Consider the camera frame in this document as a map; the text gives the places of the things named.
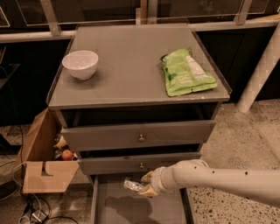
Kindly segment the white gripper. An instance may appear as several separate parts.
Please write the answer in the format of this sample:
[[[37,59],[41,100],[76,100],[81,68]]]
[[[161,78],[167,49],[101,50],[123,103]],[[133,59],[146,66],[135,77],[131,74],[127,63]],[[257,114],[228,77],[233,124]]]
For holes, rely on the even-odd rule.
[[[138,193],[145,197],[155,197],[159,194],[171,193],[172,190],[168,190],[162,182],[161,174],[164,170],[165,167],[159,167],[156,170],[149,171],[143,175],[141,177],[141,182],[148,185],[145,185]]]

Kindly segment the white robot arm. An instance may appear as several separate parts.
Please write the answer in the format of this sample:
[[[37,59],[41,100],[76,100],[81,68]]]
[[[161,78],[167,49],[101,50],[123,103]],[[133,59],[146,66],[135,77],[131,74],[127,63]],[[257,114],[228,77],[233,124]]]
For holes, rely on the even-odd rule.
[[[140,195],[153,197],[182,188],[213,188],[280,207],[280,171],[211,168],[201,159],[183,160],[149,171]]]

